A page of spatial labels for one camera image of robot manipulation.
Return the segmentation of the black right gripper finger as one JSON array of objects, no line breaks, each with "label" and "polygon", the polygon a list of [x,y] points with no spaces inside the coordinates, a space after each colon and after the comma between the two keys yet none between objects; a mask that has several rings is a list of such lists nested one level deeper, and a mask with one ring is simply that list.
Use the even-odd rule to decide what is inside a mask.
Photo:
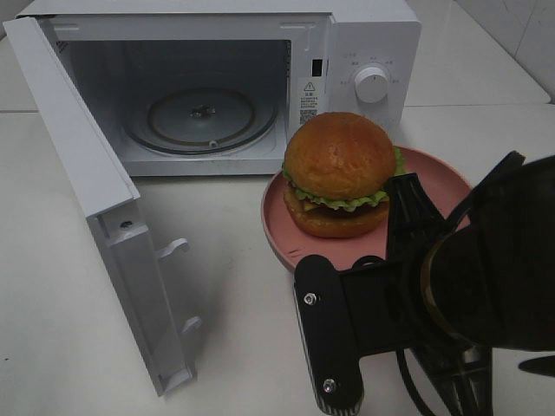
[{"label": "black right gripper finger", "polygon": [[390,178],[386,259],[409,258],[430,249],[442,232],[446,219],[424,191],[416,173]]}]

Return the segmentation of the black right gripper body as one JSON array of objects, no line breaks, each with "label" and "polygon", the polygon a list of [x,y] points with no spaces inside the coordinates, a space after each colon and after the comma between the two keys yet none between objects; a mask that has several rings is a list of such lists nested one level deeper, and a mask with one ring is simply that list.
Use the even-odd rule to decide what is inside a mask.
[{"label": "black right gripper body", "polygon": [[398,231],[417,339],[410,350],[451,415],[493,414],[492,348],[503,339],[501,241],[441,217]]}]

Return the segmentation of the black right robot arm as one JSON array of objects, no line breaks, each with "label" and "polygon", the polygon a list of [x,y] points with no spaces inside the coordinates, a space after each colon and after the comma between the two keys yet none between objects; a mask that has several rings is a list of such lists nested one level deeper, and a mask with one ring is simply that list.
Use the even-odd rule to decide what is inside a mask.
[{"label": "black right robot arm", "polygon": [[554,373],[554,160],[507,154],[447,216],[417,175],[390,179],[387,257],[410,349],[452,415],[493,411],[495,348]]}]

